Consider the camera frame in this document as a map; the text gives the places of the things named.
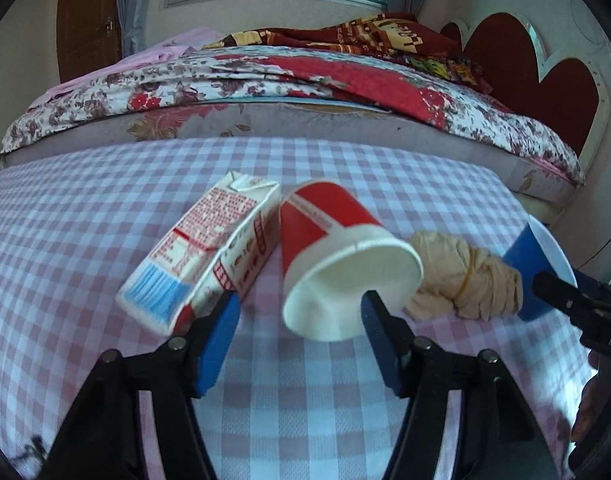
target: paper cup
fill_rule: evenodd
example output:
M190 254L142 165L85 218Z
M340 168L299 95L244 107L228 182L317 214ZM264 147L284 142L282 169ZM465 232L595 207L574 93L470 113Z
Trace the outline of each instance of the paper cup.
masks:
M283 319L292 332L317 341L361 335L366 291L376 290L396 312L421 285L423 266L410 244L338 184L301 185L280 214Z
M576 277L562 248L550 231L534 216L528 218L519 238L502 259L521 273L523 307L519 317L524 321L537 319L553 309L532 293L532 280L539 272L547 270L564 282L577 286Z

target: rubber band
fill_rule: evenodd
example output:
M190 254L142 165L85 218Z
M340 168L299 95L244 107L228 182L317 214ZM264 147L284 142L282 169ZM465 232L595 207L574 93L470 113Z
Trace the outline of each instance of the rubber band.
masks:
M461 284L461 288L459 289L459 292L457 292L457 295L455 296L455 299L453 300L454 303L457 303L459 296L463 294L465 288L467 287L468 283L470 282L470 278L472 277L473 271L474 271L474 249L470 245L468 245L467 248L470 253L470 261L468 263L467 270L465 272L465 276L463 277L463 283Z

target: red paper cup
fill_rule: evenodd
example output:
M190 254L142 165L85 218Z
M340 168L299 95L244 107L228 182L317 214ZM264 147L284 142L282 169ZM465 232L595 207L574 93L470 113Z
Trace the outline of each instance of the red paper cup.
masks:
M366 291L376 290L396 312L421 285L423 266L412 246L338 184L302 184L280 215L283 319L300 336L342 341L361 335Z

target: white wall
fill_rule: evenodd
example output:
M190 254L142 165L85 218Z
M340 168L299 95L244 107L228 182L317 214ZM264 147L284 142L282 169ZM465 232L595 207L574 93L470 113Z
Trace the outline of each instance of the white wall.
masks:
M521 13L540 34L547 54L574 48L595 57L611 100L611 61L602 29L581 0L448 0L447 17L478 24L494 12ZM578 266L611 236L611 115L604 140L589 170L585 188L553 227L553 232ZM582 269L597 278L611 275L611 245Z
M59 83L57 0L16 0L0 22L0 150L6 128Z
M447 5L449 0L425 0L419 13L420 23L439 31L447 23Z
M195 0L165 7L166 0L149 0L146 44L151 46L194 27L224 34L261 27L329 27L375 14L374 6L338 0ZM447 0L427 0L422 23L441 28Z

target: crumpled glove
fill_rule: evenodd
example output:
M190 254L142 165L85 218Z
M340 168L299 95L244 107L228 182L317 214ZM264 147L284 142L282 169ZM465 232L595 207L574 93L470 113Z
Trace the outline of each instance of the crumpled glove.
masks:
M420 231L410 244L423 263L423 283L404 310L415 320L455 313L489 320L516 314L523 304L521 274L463 238Z

